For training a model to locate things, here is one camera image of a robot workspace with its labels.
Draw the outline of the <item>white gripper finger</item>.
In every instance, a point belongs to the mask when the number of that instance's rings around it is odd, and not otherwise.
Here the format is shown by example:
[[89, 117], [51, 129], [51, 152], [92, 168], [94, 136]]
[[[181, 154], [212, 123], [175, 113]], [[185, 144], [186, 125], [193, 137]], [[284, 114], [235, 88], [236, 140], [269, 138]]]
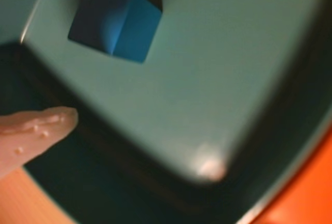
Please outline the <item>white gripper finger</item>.
[[66, 138], [78, 124], [72, 107], [19, 111], [1, 116], [1, 178]]

